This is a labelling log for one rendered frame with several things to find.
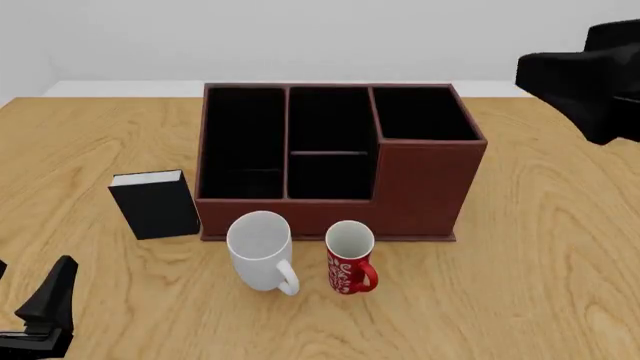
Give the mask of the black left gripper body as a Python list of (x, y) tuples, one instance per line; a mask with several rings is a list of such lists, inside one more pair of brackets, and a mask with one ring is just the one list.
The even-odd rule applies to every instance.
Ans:
[(0, 331), (0, 359), (61, 359), (74, 338), (74, 326)]

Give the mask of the white mug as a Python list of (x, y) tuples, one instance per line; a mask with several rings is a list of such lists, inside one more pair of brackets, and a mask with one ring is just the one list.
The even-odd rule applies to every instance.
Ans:
[(280, 290), (294, 296), (300, 281), (292, 267), (292, 235), (281, 215), (256, 211), (234, 221), (226, 245), (235, 272), (254, 290)]

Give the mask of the red patterned mug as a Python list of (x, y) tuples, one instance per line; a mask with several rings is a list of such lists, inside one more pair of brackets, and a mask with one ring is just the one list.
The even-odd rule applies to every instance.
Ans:
[(375, 236), (358, 221), (339, 221), (325, 234), (329, 284), (337, 293), (368, 293), (379, 283), (370, 263)]

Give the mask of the red-brown desk caddy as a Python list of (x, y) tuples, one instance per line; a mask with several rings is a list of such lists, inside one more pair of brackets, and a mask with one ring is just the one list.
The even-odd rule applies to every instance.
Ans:
[(266, 210), (297, 240), (353, 220), (381, 241), (451, 241), (487, 145), (449, 84), (208, 83), (201, 238)]

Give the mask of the black book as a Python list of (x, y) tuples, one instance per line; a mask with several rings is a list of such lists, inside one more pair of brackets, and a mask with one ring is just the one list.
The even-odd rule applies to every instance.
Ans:
[(136, 239), (200, 231), (200, 218), (182, 170), (118, 174), (108, 189)]

